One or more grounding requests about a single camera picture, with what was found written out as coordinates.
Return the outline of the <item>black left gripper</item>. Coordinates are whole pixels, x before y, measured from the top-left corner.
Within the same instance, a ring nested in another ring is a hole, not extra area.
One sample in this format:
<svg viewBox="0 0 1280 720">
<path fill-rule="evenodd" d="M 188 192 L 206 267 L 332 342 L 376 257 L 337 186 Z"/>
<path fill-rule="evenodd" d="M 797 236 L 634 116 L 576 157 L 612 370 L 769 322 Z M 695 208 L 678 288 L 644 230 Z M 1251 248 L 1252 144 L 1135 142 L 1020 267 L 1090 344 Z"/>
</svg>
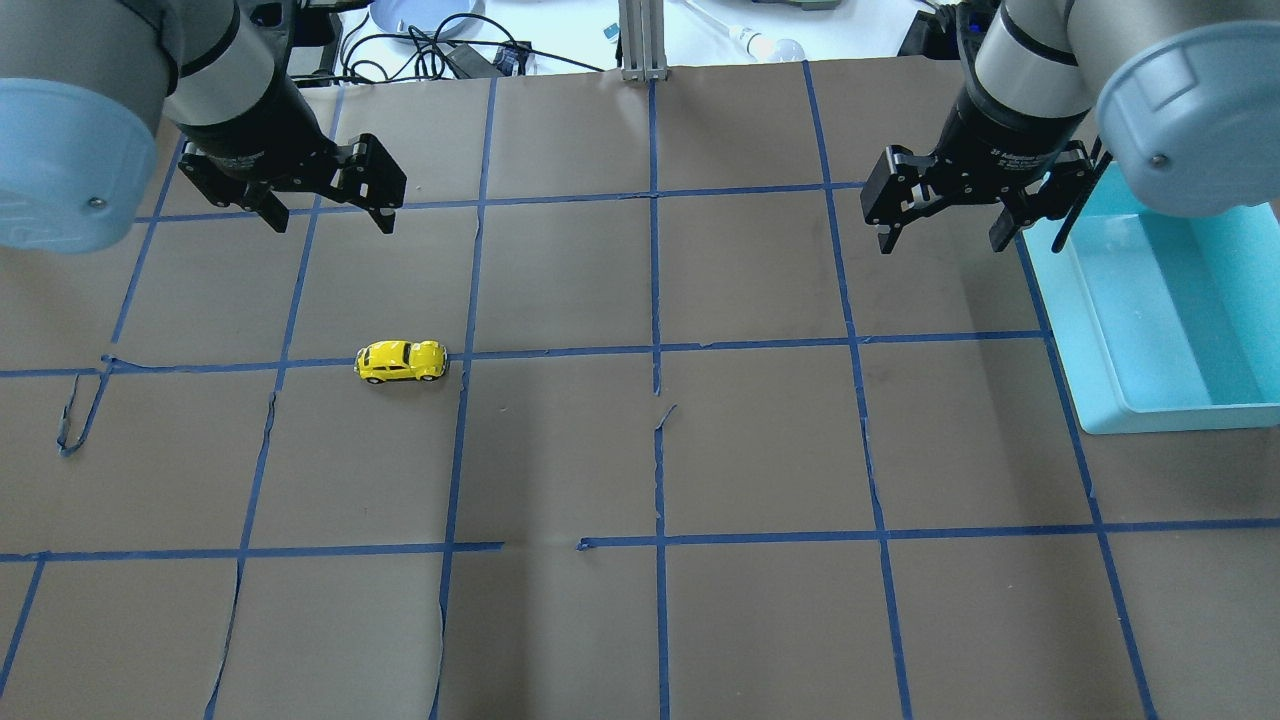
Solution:
<svg viewBox="0 0 1280 720">
<path fill-rule="evenodd" d="M 206 201 L 256 214 L 283 234 L 291 214 L 279 195 L 316 193 L 365 210 L 383 234 L 394 232 L 407 176 L 375 135 L 330 140 L 283 70 L 229 101 L 195 95 L 195 82 L 178 85 L 179 169 Z"/>
</svg>

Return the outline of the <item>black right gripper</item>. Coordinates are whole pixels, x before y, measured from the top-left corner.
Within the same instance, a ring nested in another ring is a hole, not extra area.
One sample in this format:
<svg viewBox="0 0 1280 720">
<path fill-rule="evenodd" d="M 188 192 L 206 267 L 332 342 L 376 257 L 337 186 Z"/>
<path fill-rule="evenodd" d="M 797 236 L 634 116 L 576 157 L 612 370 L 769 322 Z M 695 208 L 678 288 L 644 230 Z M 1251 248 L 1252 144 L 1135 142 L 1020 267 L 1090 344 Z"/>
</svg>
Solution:
<svg viewBox="0 0 1280 720">
<path fill-rule="evenodd" d="M 892 143 L 864 183 L 861 215 L 877 225 L 879 252 L 890 255 L 913 222 L 951 206 L 1002 205 L 989 228 L 995 252 L 1039 219 L 1064 219 L 1098 173 L 1075 137 L 1080 122 L 1005 114 L 963 90 L 931 151 Z"/>
</svg>

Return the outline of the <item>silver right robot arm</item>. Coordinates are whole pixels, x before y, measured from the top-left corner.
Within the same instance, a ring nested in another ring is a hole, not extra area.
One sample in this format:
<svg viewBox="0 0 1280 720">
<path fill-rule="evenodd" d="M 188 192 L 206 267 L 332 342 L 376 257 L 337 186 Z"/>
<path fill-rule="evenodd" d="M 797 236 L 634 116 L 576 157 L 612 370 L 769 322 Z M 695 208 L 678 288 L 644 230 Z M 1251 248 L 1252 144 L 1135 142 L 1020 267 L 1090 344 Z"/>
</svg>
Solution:
<svg viewBox="0 0 1280 720">
<path fill-rule="evenodd" d="M 881 154 L 861 188 L 881 252 L 952 206 L 1002 206 L 1005 250 L 1039 220 L 1060 252 L 1103 174 L 1149 210 L 1215 217 L 1277 199 L 1275 1 L 955 6 L 964 86 L 937 145 Z"/>
</svg>

